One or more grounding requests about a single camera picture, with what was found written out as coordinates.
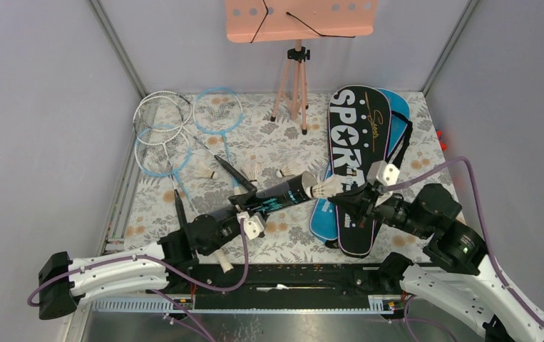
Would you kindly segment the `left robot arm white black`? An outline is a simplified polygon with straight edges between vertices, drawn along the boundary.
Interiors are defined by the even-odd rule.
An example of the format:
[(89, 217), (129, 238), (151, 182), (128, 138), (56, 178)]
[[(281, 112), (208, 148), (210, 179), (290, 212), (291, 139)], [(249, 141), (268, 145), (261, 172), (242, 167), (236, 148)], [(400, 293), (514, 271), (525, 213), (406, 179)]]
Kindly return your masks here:
[(270, 201), (264, 192), (249, 191), (229, 198), (229, 205), (188, 221), (181, 200), (175, 211), (179, 228), (156, 242), (121, 253), (91, 258), (70, 258), (67, 252), (50, 256), (38, 275), (39, 286), (27, 303), (39, 310), (39, 319), (53, 320), (75, 312), (96, 299), (134, 291), (169, 288), (180, 293), (190, 283), (215, 291), (236, 287), (213, 286), (190, 275), (201, 256), (216, 259), (223, 273), (234, 266), (222, 247), (236, 237), (243, 241), (261, 237)]

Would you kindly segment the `black shuttlecock tube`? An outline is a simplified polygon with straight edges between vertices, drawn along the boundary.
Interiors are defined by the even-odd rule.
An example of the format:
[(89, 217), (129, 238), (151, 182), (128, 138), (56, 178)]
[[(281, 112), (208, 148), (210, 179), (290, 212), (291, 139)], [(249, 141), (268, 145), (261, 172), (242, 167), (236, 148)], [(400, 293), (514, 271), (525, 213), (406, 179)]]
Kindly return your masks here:
[(307, 189), (317, 184), (317, 178), (310, 172), (303, 172), (277, 185), (228, 198), (230, 203), (250, 214), (259, 213), (267, 219), (272, 213), (308, 202), (312, 197)]

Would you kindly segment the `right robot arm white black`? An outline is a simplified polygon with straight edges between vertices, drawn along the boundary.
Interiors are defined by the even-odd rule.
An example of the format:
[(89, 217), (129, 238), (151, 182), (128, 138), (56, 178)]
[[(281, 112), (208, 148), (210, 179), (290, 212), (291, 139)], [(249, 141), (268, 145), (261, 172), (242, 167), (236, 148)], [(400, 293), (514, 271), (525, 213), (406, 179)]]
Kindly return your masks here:
[(379, 182), (362, 185), (335, 192), (329, 201), (357, 224), (382, 223), (427, 238), (424, 254), (448, 276), (440, 279), (392, 252), (378, 269), (382, 290), (395, 294), (401, 289), (425, 299), (485, 341), (544, 341), (544, 311), (509, 282), (485, 240), (457, 220), (461, 206), (442, 185), (425, 185), (413, 202), (396, 194), (378, 203), (380, 188)]

